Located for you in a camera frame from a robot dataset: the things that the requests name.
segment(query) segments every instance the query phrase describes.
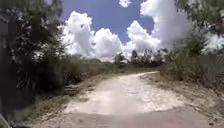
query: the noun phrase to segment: vegetation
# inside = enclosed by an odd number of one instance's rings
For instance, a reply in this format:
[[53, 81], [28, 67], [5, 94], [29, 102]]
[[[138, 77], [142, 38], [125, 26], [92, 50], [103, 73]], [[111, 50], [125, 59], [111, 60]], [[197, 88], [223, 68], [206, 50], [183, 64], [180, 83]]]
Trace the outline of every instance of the vegetation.
[[126, 58], [124, 57], [124, 55], [122, 53], [119, 53], [115, 56], [114, 58], [114, 64], [118, 67], [118, 68], [122, 68], [124, 67], [125, 63], [124, 61], [126, 60]]
[[17, 76], [17, 87], [29, 86], [40, 92], [58, 87], [56, 67], [63, 53], [58, 29], [61, 1], [47, 4], [45, 0], [1, 0], [0, 8], [0, 14], [14, 26], [8, 38], [7, 57], [14, 69], [12, 74]]
[[145, 50], [144, 55], [138, 55], [135, 50], [132, 51], [130, 64], [134, 67], [158, 67], [163, 63], [161, 54], [162, 50], [152, 52], [152, 50]]
[[207, 29], [209, 32], [224, 34], [223, 0], [175, 0], [179, 11], [185, 11], [195, 28]]
[[216, 59], [217, 62], [222, 61], [220, 55], [223, 55], [223, 48], [206, 52], [206, 46], [210, 43], [207, 40], [209, 38], [207, 33], [218, 36], [224, 33], [223, 1], [196, 0], [189, 3], [188, 0], [176, 0], [176, 6], [178, 11], [185, 11], [188, 14], [194, 29], [185, 38], [176, 41], [173, 49], [167, 52], [166, 63], [161, 68], [161, 74], [178, 80], [197, 82], [216, 92], [224, 90], [221, 82], [223, 77], [218, 75], [221, 70], [217, 71], [211, 67], [216, 67], [218, 64], [210, 65], [211, 61]]

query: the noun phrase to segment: dirt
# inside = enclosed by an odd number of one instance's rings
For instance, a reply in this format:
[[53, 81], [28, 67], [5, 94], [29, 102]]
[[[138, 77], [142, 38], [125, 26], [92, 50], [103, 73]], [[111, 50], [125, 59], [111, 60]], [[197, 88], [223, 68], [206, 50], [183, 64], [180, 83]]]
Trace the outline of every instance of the dirt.
[[211, 122], [174, 91], [161, 89], [140, 77], [113, 77], [87, 93], [89, 100], [71, 100], [56, 117], [34, 128], [211, 128]]
[[212, 89], [205, 88], [202, 85], [176, 81], [161, 76], [159, 73], [146, 74], [141, 78], [158, 88], [183, 95], [187, 100], [186, 104], [203, 113], [209, 118], [210, 123], [212, 122], [211, 124], [215, 124], [220, 128], [224, 127], [224, 94], [221, 92], [217, 94]]

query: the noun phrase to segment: white cloud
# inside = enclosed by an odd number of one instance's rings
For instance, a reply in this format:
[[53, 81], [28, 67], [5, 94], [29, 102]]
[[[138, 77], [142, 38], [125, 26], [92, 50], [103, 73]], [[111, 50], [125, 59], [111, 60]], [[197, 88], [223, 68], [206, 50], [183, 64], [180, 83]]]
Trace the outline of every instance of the white cloud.
[[120, 0], [119, 4], [122, 7], [127, 8], [131, 4], [131, 1], [130, 0]]
[[86, 13], [80, 14], [73, 11], [64, 26], [64, 43], [71, 54], [80, 53], [92, 56], [94, 49], [91, 44], [93, 32], [91, 30], [92, 18]]
[[122, 43], [116, 34], [105, 28], [95, 32], [91, 25], [92, 18], [86, 13], [71, 13], [62, 37], [68, 53], [109, 60], [117, 52], [123, 51]]
[[130, 41], [125, 45], [110, 29], [101, 28], [95, 32], [91, 25], [92, 18], [86, 13], [75, 11], [71, 13], [64, 26], [62, 37], [68, 53], [111, 60], [119, 52], [130, 57], [132, 50], [144, 52], [145, 49], [154, 49], [160, 44], [160, 40], [151, 37], [137, 21], [127, 28]]
[[222, 45], [224, 44], [224, 38], [223, 37], [218, 37], [217, 35], [212, 35], [208, 34], [208, 45], [206, 48], [208, 49], [217, 49], [221, 48]]
[[117, 52], [122, 52], [122, 44], [116, 34], [109, 29], [100, 29], [94, 36], [95, 54], [99, 58], [111, 58]]
[[130, 27], [127, 28], [127, 34], [130, 38], [130, 42], [124, 47], [127, 52], [136, 50], [141, 53], [146, 49], [154, 50], [160, 44], [160, 40], [151, 37], [147, 33], [147, 30], [143, 29], [137, 21], [134, 21]]
[[186, 14], [177, 12], [174, 0], [146, 0], [141, 4], [140, 12], [143, 16], [153, 18], [155, 25], [152, 36], [161, 39], [165, 47], [191, 29]]

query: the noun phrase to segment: sky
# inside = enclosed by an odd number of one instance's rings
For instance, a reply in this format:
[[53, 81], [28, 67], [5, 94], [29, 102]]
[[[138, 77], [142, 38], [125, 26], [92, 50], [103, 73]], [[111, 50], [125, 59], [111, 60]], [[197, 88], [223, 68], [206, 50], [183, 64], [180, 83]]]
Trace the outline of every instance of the sky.
[[110, 60], [171, 46], [191, 29], [174, 0], [63, 0], [67, 52]]

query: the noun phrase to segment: treeline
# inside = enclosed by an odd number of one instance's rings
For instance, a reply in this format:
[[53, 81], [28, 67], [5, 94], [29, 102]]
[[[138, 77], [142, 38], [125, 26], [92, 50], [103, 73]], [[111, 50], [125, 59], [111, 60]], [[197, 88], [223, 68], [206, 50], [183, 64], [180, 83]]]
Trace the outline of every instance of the treeline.
[[224, 91], [223, 69], [224, 45], [217, 49], [208, 48], [211, 36], [223, 38], [224, 3], [222, 0], [202, 0], [189, 3], [176, 0], [178, 11], [187, 13], [194, 28], [185, 38], [175, 42], [167, 51], [161, 74], [177, 80], [196, 82], [199, 85]]
[[146, 49], [144, 53], [137, 53], [136, 50], [132, 51], [131, 58], [125, 58], [122, 53], [117, 54], [114, 58], [114, 64], [118, 67], [126, 65], [132, 68], [153, 68], [162, 65], [164, 62], [164, 55], [166, 49], [161, 49], [156, 52], [153, 52], [150, 49]]

